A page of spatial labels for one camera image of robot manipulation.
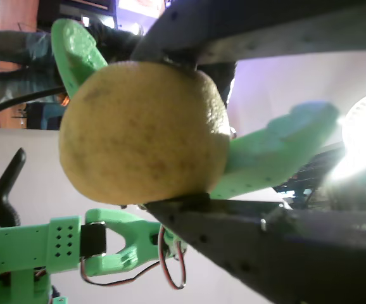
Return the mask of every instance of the leg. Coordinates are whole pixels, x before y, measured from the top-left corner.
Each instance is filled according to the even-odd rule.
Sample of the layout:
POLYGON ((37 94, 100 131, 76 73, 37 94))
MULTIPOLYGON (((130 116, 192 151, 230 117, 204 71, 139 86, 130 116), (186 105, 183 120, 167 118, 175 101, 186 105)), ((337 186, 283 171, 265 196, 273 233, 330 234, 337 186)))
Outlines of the leg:
MULTIPOLYGON (((59 86, 53 77, 53 72, 37 71, 29 68, 13 72, 0 73, 0 103, 12 98, 33 92, 39 92, 59 86)), ((55 103, 56 96, 47 96, 33 102, 55 103)))
POLYGON ((51 35, 0 30, 0 61, 46 68, 55 65, 51 35))

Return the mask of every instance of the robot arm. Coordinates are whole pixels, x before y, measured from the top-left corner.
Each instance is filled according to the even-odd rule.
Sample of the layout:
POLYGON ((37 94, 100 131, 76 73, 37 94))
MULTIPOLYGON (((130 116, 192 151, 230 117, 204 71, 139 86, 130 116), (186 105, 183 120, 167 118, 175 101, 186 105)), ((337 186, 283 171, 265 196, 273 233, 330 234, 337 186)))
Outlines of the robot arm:
MULTIPOLYGON (((0 227, 0 304, 48 303, 49 275, 78 269, 80 263, 84 281, 96 284, 90 276, 127 272, 158 260, 161 224, 121 210, 89 210, 84 224, 80 217, 64 217, 44 225, 10 227, 19 222, 13 220, 17 216, 7 196, 24 162, 25 152, 19 149, 0 179, 0 225, 6 224, 0 227), (125 248, 113 255, 106 254, 106 228, 125 238, 125 248)), ((186 244, 170 231, 162 232, 162 242, 163 259, 186 250, 186 244)), ((137 277, 157 265, 153 263, 137 277)), ((134 279, 97 285, 115 286, 134 279)))

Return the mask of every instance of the green bracket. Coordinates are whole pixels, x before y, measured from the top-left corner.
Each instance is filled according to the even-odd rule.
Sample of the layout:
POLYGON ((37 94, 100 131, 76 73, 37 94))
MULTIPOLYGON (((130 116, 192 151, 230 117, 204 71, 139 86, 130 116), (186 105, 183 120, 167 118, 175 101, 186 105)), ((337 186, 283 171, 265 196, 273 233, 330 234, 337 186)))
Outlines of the green bracket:
MULTIPOLYGON (((86 224, 105 222, 107 227, 125 238, 125 248, 114 255, 93 256, 86 260, 88 276, 101 276, 130 271, 150 260, 158 259, 157 239, 160 223, 148 222, 121 210, 92 209, 85 215, 86 224)), ((177 237, 165 234, 165 242, 173 248, 177 237)))

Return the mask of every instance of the yellow citrus fruit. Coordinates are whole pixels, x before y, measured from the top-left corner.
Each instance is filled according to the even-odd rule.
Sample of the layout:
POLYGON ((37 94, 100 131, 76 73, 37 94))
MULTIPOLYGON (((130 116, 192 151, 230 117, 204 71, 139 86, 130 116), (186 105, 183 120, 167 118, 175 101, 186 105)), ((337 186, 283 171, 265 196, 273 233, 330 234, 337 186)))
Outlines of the yellow citrus fruit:
POLYGON ((229 122, 201 72, 124 61, 90 76, 60 129, 60 161, 88 198, 142 204, 209 192, 222 175, 229 122))

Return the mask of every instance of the green 3d-printed finger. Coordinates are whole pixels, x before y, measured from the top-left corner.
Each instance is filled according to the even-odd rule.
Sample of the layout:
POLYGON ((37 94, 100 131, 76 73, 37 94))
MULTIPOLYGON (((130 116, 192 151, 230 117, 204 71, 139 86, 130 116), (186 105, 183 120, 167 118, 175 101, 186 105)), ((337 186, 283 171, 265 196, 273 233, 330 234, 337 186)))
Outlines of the green 3d-printed finger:
MULTIPOLYGON (((105 222, 109 229, 125 239, 125 248, 118 253, 88 258, 85 261, 88 276, 125 272, 158 259, 160 223, 148 222, 129 212, 103 208, 89 210, 85 219, 86 223, 105 222)), ((170 248, 176 239, 171 232, 165 234, 165 242, 170 248)))
POLYGON ((56 64, 70 98, 96 70, 107 65, 96 48, 96 41, 79 23, 56 20, 51 30, 56 64))
POLYGON ((228 199, 286 182, 326 142, 337 117, 329 103, 300 104, 265 129, 231 141, 225 172, 211 198, 228 199))

